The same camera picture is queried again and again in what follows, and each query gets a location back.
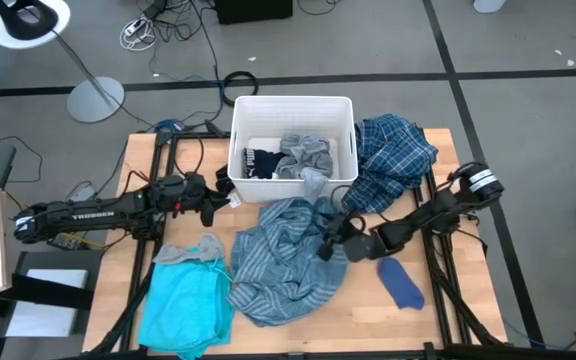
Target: wooden tabletop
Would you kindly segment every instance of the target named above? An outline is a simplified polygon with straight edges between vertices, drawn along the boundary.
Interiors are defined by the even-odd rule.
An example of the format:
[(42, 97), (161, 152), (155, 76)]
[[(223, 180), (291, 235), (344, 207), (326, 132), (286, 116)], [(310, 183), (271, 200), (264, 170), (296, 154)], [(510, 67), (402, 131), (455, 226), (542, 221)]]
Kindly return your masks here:
[[(428, 142), (439, 149), (433, 166), (437, 183), (442, 183), (448, 173), (459, 165), (455, 146), (448, 129), (425, 129)], [(123, 189), (130, 170), (150, 172), (155, 135), (133, 134), (126, 148), (126, 156), (119, 180), (118, 193)], [(199, 172), (210, 187), (216, 182), (215, 172), (228, 161), (228, 140), (204, 140), (205, 158)], [(161, 160), (163, 174), (166, 154)], [(196, 140), (182, 140), (177, 146), (177, 162), (182, 170), (192, 170), (197, 165), (200, 148)], [(143, 186), (144, 182), (133, 177), (128, 190)], [(204, 228), (198, 214), (185, 214), (166, 222), (164, 241), (180, 246), (194, 246), (201, 234), (216, 234), (226, 247), (227, 262), (237, 231), (257, 225), (259, 204), (242, 204), (232, 209), (225, 206), (215, 214), (214, 225)], [(384, 213), (389, 219), (405, 216), (415, 209), (412, 193), (407, 191)], [(368, 216), (368, 227), (381, 223), (378, 216)], [(477, 234), (473, 222), (462, 222), (463, 230)], [(118, 239), (123, 231), (111, 231), (107, 242)], [(467, 235), (455, 233), (453, 257), (459, 277), (463, 299), (488, 328), (491, 334), (505, 341), (501, 314), (493, 290), (481, 244)], [(84, 350), (90, 350), (112, 327), (126, 304), (128, 287), (135, 258), (137, 242), (126, 239), (111, 248), (104, 256), (95, 298), (90, 311)], [(151, 259), (149, 244), (145, 262)], [(428, 267), (420, 232), (406, 244), (403, 251), (394, 255), (408, 275), (423, 292), (425, 307), (422, 310), (403, 309), (395, 306), (377, 277), (377, 262), (364, 260), (348, 267), (343, 284), (322, 308), (289, 324), (259, 328), (240, 312), (235, 313), (232, 339), (228, 345), (208, 348), (207, 354), (286, 353), (286, 352), (340, 352), (340, 351), (394, 351), (422, 349), (424, 342), (441, 348), (441, 339), (431, 290)], [(148, 264), (144, 264), (144, 273)], [(454, 310), (446, 299), (453, 339), (459, 340)], [(135, 317), (132, 348), (136, 348), (138, 326), (143, 304)]]

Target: light blue cloth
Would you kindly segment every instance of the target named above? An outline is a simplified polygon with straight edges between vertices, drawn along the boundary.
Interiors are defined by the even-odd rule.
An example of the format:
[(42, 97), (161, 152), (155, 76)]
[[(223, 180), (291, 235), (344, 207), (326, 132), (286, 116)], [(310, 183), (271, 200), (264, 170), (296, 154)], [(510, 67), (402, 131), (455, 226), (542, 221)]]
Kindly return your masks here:
[(276, 326), (318, 309), (344, 279), (346, 255), (335, 245), (329, 261), (317, 256), (333, 214), (328, 198), (277, 201), (259, 212), (259, 226), (235, 237), (231, 266), (236, 287), (228, 296), (257, 326)]
[(156, 264), (139, 344), (189, 360), (201, 357), (208, 346), (230, 343), (234, 308), (226, 301), (229, 291), (223, 258)]

